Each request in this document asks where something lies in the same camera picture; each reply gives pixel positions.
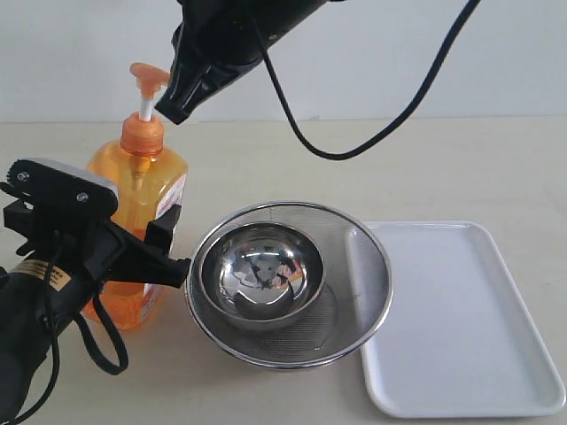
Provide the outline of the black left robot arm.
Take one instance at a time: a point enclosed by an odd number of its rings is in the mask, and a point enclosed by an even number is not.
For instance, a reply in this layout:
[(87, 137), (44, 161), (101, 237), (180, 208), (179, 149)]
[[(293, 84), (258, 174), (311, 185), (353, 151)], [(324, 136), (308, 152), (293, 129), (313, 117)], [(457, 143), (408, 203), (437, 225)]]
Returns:
[(100, 299), (109, 281), (174, 288), (190, 260), (171, 259), (182, 207), (171, 206), (139, 239), (109, 219), (70, 216), (17, 200), (4, 225), (27, 240), (13, 270), (1, 273), (1, 422), (20, 424), (50, 396), (58, 379), (58, 338), (74, 322), (94, 363), (109, 375), (128, 368), (124, 341)]

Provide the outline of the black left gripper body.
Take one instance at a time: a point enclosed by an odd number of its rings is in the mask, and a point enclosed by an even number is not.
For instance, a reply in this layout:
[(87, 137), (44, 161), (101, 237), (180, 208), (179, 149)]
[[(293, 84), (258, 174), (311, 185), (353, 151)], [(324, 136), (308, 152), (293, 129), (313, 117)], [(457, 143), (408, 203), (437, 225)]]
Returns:
[(45, 319), (72, 318), (123, 276), (128, 231), (111, 220), (63, 213), (18, 200), (4, 208), (4, 225), (25, 238), (23, 260), (3, 274), (3, 309)]

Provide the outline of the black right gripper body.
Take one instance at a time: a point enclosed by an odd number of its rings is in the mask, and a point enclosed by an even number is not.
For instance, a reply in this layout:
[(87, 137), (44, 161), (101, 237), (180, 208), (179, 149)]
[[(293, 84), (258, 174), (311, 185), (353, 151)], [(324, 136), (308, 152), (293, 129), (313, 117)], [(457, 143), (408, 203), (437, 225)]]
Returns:
[(182, 20), (172, 35), (172, 72), (187, 66), (246, 68), (266, 49), (321, 9), (324, 1), (181, 1)]

